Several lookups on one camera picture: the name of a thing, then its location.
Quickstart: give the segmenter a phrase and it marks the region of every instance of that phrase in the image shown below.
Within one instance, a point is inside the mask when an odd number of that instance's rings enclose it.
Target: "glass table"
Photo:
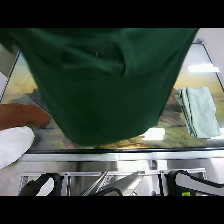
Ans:
[[[224,92],[219,81],[219,76],[215,72],[190,72],[190,65],[212,64],[206,48],[203,44],[192,44],[189,52],[182,65],[182,69],[178,79],[173,87],[170,98],[164,108],[158,125],[145,133],[145,138],[136,137],[127,139],[116,144],[98,146],[97,148],[108,148],[109,151],[114,148],[122,150],[136,151],[153,151],[160,150],[191,150],[191,148],[208,148],[224,146],[224,135],[211,139],[198,139],[190,136],[183,112],[178,105],[175,94],[178,88],[184,87],[208,87],[212,94],[216,105],[216,117],[221,131],[224,134]],[[7,103],[22,103],[22,104],[37,104],[46,111],[47,106],[41,100],[38,87],[32,78],[28,69],[27,63],[22,54],[18,57],[15,68],[9,79],[7,88],[2,98],[2,102]],[[51,119],[50,123],[45,128],[36,128],[35,140],[27,153],[32,152],[77,152],[79,149],[91,149],[92,152],[97,152],[101,149],[94,147],[82,147],[72,144],[59,129],[57,124]]]

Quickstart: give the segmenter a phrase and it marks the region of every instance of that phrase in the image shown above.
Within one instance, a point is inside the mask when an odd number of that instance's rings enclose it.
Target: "glass panel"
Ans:
[[[203,45],[192,44],[158,125],[154,127],[155,129],[149,130],[145,139],[139,136],[120,141],[116,144],[103,145],[102,147],[125,149],[224,146],[224,136],[213,139],[198,139],[190,136],[187,131],[184,115],[175,99],[176,90],[178,88],[208,87],[216,105],[216,117],[219,126],[224,132],[224,92],[222,86],[215,72],[189,72],[190,65],[199,64],[211,64],[211,61]],[[19,56],[11,75],[2,103],[35,103],[47,110],[46,105],[40,98],[37,86],[22,55]],[[36,138],[31,150],[80,148],[80,146],[72,144],[64,136],[53,119],[51,119],[50,124],[45,128],[36,128],[35,136]]]

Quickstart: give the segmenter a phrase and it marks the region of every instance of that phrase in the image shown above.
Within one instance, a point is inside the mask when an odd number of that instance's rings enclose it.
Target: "green cloth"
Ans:
[[[211,138],[222,135],[216,120],[216,107],[208,87],[178,89],[176,99],[181,105],[190,135]]]
[[[2,28],[64,134],[81,145],[157,125],[198,28]]]

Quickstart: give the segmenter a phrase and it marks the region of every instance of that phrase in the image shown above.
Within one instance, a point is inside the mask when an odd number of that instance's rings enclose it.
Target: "green shirt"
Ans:
[[[157,125],[198,28],[9,28],[64,134],[80,145]]]

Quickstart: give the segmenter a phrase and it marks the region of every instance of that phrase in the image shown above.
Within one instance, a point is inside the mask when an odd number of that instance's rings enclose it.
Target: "light green cloth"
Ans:
[[[181,105],[190,135],[211,138],[222,135],[216,120],[216,107],[207,87],[178,89],[176,99]]]

